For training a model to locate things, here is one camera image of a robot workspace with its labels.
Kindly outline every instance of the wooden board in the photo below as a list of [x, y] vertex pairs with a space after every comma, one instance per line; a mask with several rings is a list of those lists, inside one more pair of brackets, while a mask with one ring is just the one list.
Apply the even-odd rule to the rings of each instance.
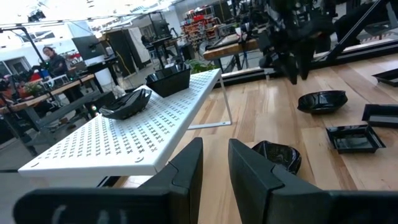
[[[245, 51], [256, 50], [258, 48], [257, 41], [252, 39], [246, 42]], [[207, 50], [203, 53], [203, 57], [206, 60], [214, 60], [220, 57], [226, 57], [229, 55], [235, 55], [243, 52], [243, 46], [241, 44], [231, 44], [225, 47], [220, 47], [214, 50]]]
[[[187, 131], [174, 154], [194, 137], [204, 142], [203, 186], [199, 223], [241, 223], [228, 172], [228, 139], [248, 146], [268, 140], [300, 151], [298, 176], [321, 189], [398, 190], [398, 129], [374, 128], [387, 146], [375, 154], [339, 155], [331, 148], [325, 128], [361, 121], [366, 103], [398, 103], [398, 89], [371, 75], [398, 67], [398, 54], [311, 71], [308, 80], [292, 85], [286, 78], [227, 87], [234, 124]], [[297, 109], [300, 96], [320, 90], [345, 90], [348, 102], [335, 114], [312, 116]], [[193, 124], [228, 119], [223, 94], [213, 90]], [[125, 177], [118, 187], [137, 187]]]
[[[86, 82], [88, 80], [93, 79], [94, 77], [95, 77], [94, 75], [87, 75], [86, 77], [82, 78], [81, 80], [83, 82]], [[51, 94], [53, 94], [53, 95], [61, 94], [63, 91], [65, 91], [67, 89], [70, 89], [70, 88], [72, 88], [74, 86], [77, 86], [77, 85], [80, 85], [80, 81], [74, 81], [74, 82], [71, 82], [71, 83], [69, 83], [67, 85], [64, 85], [64, 86], [60, 87], [60, 88], [57, 88], [56, 90], [51, 91]], [[28, 101], [13, 105], [12, 109], [14, 111], [20, 111], [20, 110], [23, 110], [24, 108], [27, 108], [29, 106], [33, 106], [36, 103], [44, 101], [44, 100], [46, 100], [48, 98], [50, 98], [50, 95], [48, 95], [48, 94], [42, 95], [42, 96], [36, 97], [36, 98], [34, 98], [32, 100], [28, 100]], [[2, 113], [8, 113], [8, 109], [6, 107], [0, 108], [0, 114], [2, 114]]]

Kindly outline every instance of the pegboard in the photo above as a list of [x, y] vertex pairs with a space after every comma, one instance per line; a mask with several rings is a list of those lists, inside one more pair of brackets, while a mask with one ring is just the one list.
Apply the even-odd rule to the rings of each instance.
[[99, 115], [19, 172], [36, 177], [153, 175], [165, 165], [220, 76], [219, 69], [192, 75], [189, 89], [166, 98], [153, 91], [146, 109], [123, 121]]

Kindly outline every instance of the black square tray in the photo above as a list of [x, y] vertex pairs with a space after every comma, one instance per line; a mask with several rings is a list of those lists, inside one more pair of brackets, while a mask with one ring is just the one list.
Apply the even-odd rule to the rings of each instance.
[[398, 105], [365, 105], [362, 120], [375, 127], [398, 128]]
[[373, 77], [376, 78], [378, 82], [383, 82], [393, 87], [398, 86], [398, 68], [373, 75]]
[[386, 147], [370, 125], [326, 128], [330, 142], [339, 154], [371, 152]]

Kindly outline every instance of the black container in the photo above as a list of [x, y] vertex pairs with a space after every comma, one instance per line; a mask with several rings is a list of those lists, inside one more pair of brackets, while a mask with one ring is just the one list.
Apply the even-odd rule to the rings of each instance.
[[398, 128], [398, 105], [365, 105], [362, 120], [375, 127]]
[[146, 80], [149, 88], [161, 97], [167, 97], [189, 88], [190, 69], [185, 65], [174, 65], [148, 75]]
[[373, 75], [378, 82], [383, 82], [393, 87], [398, 86], [398, 68]]
[[305, 113], [327, 114], [340, 109], [347, 101], [345, 91], [319, 91], [301, 96], [297, 109]]
[[371, 152], [386, 147], [370, 125], [326, 128], [330, 142], [339, 154]]
[[293, 174], [300, 169], [301, 155], [293, 147], [262, 141], [252, 149], [271, 162], [282, 165]]
[[126, 119], [145, 109], [152, 92], [146, 89], [128, 93], [99, 109], [99, 112], [110, 119]]

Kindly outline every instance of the black plastic bowl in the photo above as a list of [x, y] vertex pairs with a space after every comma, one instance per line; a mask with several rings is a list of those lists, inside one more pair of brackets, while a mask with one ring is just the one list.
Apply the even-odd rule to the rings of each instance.
[[126, 119], [145, 109], [152, 91], [146, 89], [128, 93], [99, 109], [99, 112], [110, 119]]
[[148, 75], [146, 80], [151, 90], [161, 97], [167, 97], [189, 88], [190, 69], [184, 65], [174, 65]]
[[301, 155], [293, 147], [262, 141], [251, 149], [264, 156], [269, 161], [282, 165], [287, 171], [293, 174], [296, 174], [300, 169]]
[[297, 109], [305, 113], [327, 114], [335, 112], [347, 101], [345, 91], [320, 91], [301, 96], [298, 99]]

